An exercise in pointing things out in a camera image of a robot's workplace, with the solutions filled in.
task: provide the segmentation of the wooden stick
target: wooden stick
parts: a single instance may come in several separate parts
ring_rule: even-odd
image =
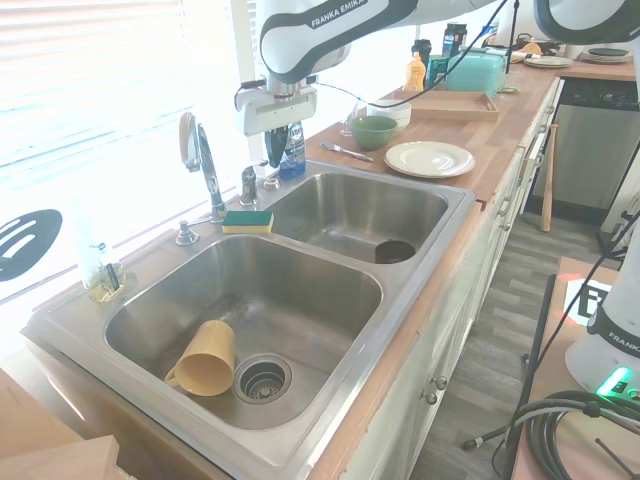
[[[551,205],[553,203],[553,157],[556,150],[556,131],[558,125],[549,125],[549,157],[547,158],[547,183],[544,186],[544,198],[542,201],[542,218],[540,228],[543,232],[551,230]]]

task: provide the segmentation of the wooden countertop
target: wooden countertop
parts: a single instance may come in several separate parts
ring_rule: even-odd
[[[467,188],[476,194],[484,209],[557,76],[635,79],[633,64],[596,65],[575,62],[570,68],[562,70],[543,70],[516,64],[512,66],[506,84],[517,87],[519,92],[498,94],[493,98],[500,111],[496,122],[413,119],[406,129],[395,135],[387,147],[366,152],[375,159],[373,164],[342,153],[329,152],[320,146],[321,142],[328,142],[349,150],[363,151],[352,138],[340,135],[342,124],[336,123],[307,140],[307,156],[327,163],[403,176],[384,163],[385,153],[390,147],[418,140],[458,145],[473,154],[476,167],[458,177],[423,181]]]
[[[498,122],[430,121],[423,128],[415,129],[413,135],[403,137],[405,139],[401,142],[418,139],[435,140],[455,143],[468,148],[477,156],[476,174],[471,176],[467,174],[466,178],[465,175],[462,175],[457,179],[438,183],[471,188],[478,199],[488,202],[494,195],[502,176],[508,170],[507,167],[518,143],[531,124],[556,76],[635,80],[633,65],[603,66],[576,62],[574,66],[562,69],[562,71],[537,70],[524,65],[514,65],[507,83],[518,86],[520,92],[515,95],[498,95],[499,98],[495,100],[501,110]],[[325,141],[338,143],[345,148],[354,147],[353,144],[344,141],[345,137],[340,136],[340,141],[335,140],[336,134],[340,136],[339,126],[333,125],[310,137],[307,140],[309,158],[399,175],[384,164],[384,150],[373,152],[376,163],[372,165],[346,155],[323,150],[320,147],[320,142]],[[428,327],[429,313],[438,304],[442,292],[450,285],[458,265],[475,241],[476,234],[484,220],[484,215],[481,212],[483,207],[482,202],[479,202],[469,214],[465,225],[460,229],[447,254],[434,271],[431,280],[407,314],[405,321],[316,462],[309,474],[310,480],[334,480],[339,478],[347,468],[358,443],[364,437],[369,423],[384,401],[409,355],[413,339]]]
[[[562,317],[567,282],[585,278],[591,267],[592,265],[570,258],[560,259],[560,267],[542,340],[543,345],[547,343]],[[600,268],[596,272],[594,280],[612,285],[617,276],[618,272]],[[567,348],[577,338],[585,334],[585,327],[571,320],[560,330],[549,348],[547,357],[536,371],[529,401],[541,400],[554,392],[581,390],[581,387],[567,370],[564,355]],[[524,435],[523,432],[512,478],[518,480],[545,478]],[[640,438],[637,435],[633,435],[602,418],[592,419],[585,415],[567,415],[566,419],[563,419],[559,424],[557,439],[562,462],[571,478],[615,480],[624,477],[620,467],[595,443],[596,438],[601,438],[631,470],[640,471],[640,460],[637,455],[640,450]]]

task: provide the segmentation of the sponge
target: sponge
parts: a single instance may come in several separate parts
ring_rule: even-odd
[[[273,212],[227,212],[222,222],[224,233],[270,233]]]

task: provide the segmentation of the green light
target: green light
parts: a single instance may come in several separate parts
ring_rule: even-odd
[[[609,395],[611,393],[611,390],[613,390],[618,383],[626,380],[629,375],[631,375],[631,370],[627,367],[620,367],[616,369],[616,371],[613,372],[611,376],[607,378],[602,386],[596,391],[596,394],[602,396]]]

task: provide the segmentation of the stainless steel sink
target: stainless steel sink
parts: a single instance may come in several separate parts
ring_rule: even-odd
[[[134,298],[106,337],[163,379],[202,323],[225,321],[236,334],[236,384],[223,395],[190,398],[256,430],[307,408],[381,299],[378,284],[358,270],[258,237],[228,237]]]
[[[273,233],[168,232],[124,262],[127,289],[109,304],[82,287],[44,305],[25,335],[93,374],[237,479],[306,478],[473,204],[426,182],[308,162],[260,189]],[[237,199],[229,209],[242,207]],[[373,263],[388,240],[416,254]],[[198,326],[236,332],[233,388],[211,398],[162,379]]]
[[[275,233],[374,263],[376,246],[390,239],[418,250],[447,211],[447,201],[436,192],[323,173],[270,209]]]

